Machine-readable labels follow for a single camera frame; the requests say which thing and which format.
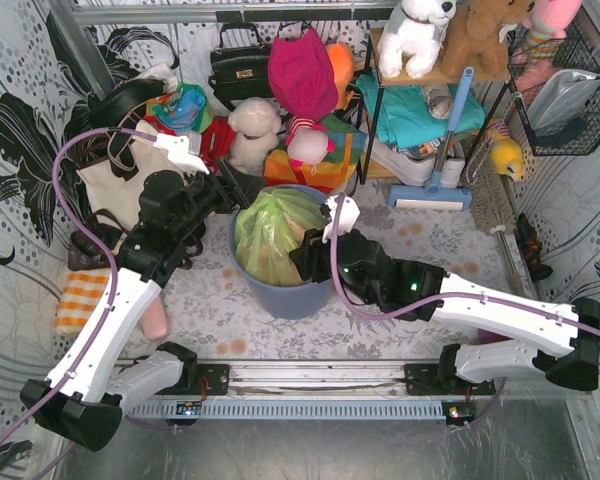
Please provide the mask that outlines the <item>green plastic trash bag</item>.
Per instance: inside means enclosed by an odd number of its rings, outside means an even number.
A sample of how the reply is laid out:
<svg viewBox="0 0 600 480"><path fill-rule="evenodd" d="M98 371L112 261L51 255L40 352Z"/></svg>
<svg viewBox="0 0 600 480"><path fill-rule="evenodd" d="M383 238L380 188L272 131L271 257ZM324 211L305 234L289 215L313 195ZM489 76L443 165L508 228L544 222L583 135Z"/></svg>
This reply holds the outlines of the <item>green plastic trash bag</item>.
<svg viewBox="0 0 600 480"><path fill-rule="evenodd" d="M305 232L321 230L326 218L323 202L291 187L267 187L235 221L238 264L252 278L271 286L302 285L289 253L302 245Z"/></svg>

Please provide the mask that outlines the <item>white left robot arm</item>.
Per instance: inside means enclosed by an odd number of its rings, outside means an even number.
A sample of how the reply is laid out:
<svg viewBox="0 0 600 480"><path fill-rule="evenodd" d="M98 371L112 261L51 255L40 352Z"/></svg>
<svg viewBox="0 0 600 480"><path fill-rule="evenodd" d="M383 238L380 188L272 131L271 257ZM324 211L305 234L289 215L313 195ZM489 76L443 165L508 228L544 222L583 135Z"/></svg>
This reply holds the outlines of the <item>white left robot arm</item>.
<svg viewBox="0 0 600 480"><path fill-rule="evenodd" d="M149 175L139 221L113 256L103 295L70 350L43 380L29 380L20 399L36 423L90 451L103 449L123 417L158 393L192 393L206 385L197 355L174 342L115 373L128 337L174 271L202 251L213 213L248 208L265 187L259 175L219 160L216 173Z"/></svg>

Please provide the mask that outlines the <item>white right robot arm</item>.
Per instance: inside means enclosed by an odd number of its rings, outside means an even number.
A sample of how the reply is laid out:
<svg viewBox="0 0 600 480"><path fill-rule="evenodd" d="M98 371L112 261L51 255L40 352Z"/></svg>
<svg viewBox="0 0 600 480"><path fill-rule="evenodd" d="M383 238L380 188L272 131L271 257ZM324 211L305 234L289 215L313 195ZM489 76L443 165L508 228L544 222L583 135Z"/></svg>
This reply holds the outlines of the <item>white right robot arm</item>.
<svg viewBox="0 0 600 480"><path fill-rule="evenodd" d="M574 391L598 387L594 300L555 304L493 290L431 264L393 258L358 230L335 242L309 230L289 258L302 279L331 280L344 298L376 306L381 318L458 323L499 335L492 343L444 346L435 372L419 381L423 388L456 393L533 375Z"/></svg>

